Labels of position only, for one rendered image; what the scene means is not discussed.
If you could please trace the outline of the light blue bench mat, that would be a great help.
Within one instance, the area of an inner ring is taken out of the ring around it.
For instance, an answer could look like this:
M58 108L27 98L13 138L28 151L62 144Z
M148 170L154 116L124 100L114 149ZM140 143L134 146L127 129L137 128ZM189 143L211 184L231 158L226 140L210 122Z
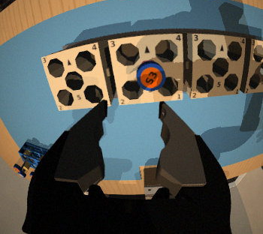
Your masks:
M0 46L0 118L21 149L50 149L92 108L59 110L41 57L72 43L154 29L210 29L263 41L263 10L232 0L104 0L42 21ZM165 103L200 135L221 167L263 154L263 92ZM140 167L157 165L159 102L119 105L114 98L99 141L103 180L141 180Z

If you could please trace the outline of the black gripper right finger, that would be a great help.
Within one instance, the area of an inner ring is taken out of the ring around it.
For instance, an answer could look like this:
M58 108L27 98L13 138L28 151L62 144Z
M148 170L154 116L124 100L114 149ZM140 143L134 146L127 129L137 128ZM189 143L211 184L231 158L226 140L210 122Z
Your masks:
M220 234L232 234L231 193L217 159L194 131L164 101L159 101L161 150L156 181L170 191L170 199L186 200L206 210Z

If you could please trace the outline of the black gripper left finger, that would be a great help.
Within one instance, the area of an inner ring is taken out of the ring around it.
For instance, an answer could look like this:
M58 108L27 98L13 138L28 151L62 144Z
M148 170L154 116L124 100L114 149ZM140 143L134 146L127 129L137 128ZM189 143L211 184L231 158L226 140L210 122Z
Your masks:
M35 221L48 205L64 197L88 195L89 186L104 179L99 141L104 135L105 117L104 99L65 130L42 157L29 184L24 233L32 234Z

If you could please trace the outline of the blue tube rack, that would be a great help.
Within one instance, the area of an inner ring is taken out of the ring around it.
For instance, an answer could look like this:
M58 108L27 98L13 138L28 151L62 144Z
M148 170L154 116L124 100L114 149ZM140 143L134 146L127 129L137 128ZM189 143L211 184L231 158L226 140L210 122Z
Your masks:
M31 155L28 156L27 154L23 154L23 152L25 150L29 150L31 152ZM20 154L20 157L22 155L24 155L28 159L27 162L29 162L31 164L30 167L34 169L35 167L33 166L33 164L36 165L37 162L40 162L39 159L40 159L41 155L44 156L48 150L49 149L42 148L42 147L37 146L37 145L33 145L29 142L25 142L24 145L22 146L22 148L18 152ZM32 162L29 158L34 160L34 162Z

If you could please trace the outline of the blue tube cap with grey dot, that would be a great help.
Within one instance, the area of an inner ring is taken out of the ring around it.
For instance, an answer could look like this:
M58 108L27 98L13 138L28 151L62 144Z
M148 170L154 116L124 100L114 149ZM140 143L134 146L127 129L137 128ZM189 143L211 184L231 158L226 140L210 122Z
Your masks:
M30 166L31 166L31 164L26 161L26 164L24 165L22 172L18 172L18 174L19 174L21 177L25 178L25 177L26 177L26 173L28 172Z

